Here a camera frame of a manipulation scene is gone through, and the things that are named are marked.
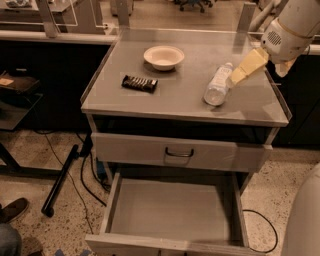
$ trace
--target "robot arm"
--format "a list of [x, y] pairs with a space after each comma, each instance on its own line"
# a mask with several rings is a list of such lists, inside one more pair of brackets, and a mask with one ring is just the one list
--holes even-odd
[[[279, 5], [279, 0], [272, 1], [269, 6]], [[269, 60], [281, 71], [281, 66], [295, 60], [305, 51], [319, 31], [320, 0], [287, 1], [280, 15], [264, 32], [261, 47], [249, 52], [231, 73], [228, 80], [229, 87], [246, 79], [265, 66]]]
[[261, 38], [274, 64], [297, 58], [320, 31], [320, 0], [289, 0]]

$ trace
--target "terrazzo floor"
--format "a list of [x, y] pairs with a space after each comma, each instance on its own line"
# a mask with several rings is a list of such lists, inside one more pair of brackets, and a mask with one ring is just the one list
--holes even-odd
[[[75, 133], [54, 132], [40, 135], [30, 130], [1, 132], [0, 141], [21, 166], [60, 169], [53, 151], [61, 162], [67, 158], [74, 144], [82, 142]], [[90, 158], [84, 163], [84, 181], [105, 203], [108, 193], [92, 176]], [[274, 225], [279, 243], [268, 255], [280, 256], [287, 219], [295, 194], [306, 174], [320, 162], [318, 149], [274, 148], [261, 171], [255, 174], [242, 195], [243, 209], [258, 211]], [[23, 238], [22, 256], [42, 249], [46, 256], [95, 255], [86, 244], [85, 234], [98, 234], [105, 207], [89, 195], [80, 182], [83, 158], [75, 160], [69, 170], [60, 195], [54, 205], [52, 218], [41, 213], [42, 205], [53, 181], [0, 176], [0, 202], [6, 205], [19, 197], [26, 197], [29, 208], [11, 224]], [[76, 189], [83, 198], [80, 199]], [[271, 249], [275, 235], [259, 216], [244, 212], [250, 246], [259, 251]]]

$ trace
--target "chair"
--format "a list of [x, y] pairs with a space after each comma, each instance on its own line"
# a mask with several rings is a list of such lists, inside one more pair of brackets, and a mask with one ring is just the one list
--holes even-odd
[[[204, 7], [203, 7], [203, 5], [201, 4], [201, 0], [185, 0], [185, 1], [182, 1], [182, 2], [179, 1], [178, 3], [180, 3], [180, 11], [184, 11], [184, 7], [183, 7], [183, 6], [186, 5], [186, 4], [191, 4], [192, 7], [193, 7], [195, 4], [197, 4], [197, 5], [200, 6], [200, 12], [201, 12], [201, 13], [204, 13]], [[205, 5], [208, 5], [209, 8], [211, 8], [211, 7], [213, 6], [211, 0], [204, 0], [204, 4], [205, 4]]]
[[320, 163], [301, 185], [290, 212], [281, 256], [320, 255]]

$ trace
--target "white bowl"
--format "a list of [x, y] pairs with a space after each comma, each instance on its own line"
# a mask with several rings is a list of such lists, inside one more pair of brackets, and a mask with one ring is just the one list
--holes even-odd
[[143, 57], [155, 69], [168, 71], [184, 59], [184, 53], [172, 46], [155, 46], [146, 50]]

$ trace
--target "drawer handle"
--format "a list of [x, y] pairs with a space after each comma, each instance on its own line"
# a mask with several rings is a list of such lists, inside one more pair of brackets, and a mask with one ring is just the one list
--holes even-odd
[[191, 149], [190, 153], [188, 153], [188, 154], [172, 153], [172, 152], [169, 152], [168, 147], [166, 147], [166, 154], [167, 154], [168, 156], [175, 156], [175, 157], [192, 157], [193, 154], [194, 154], [194, 150]]

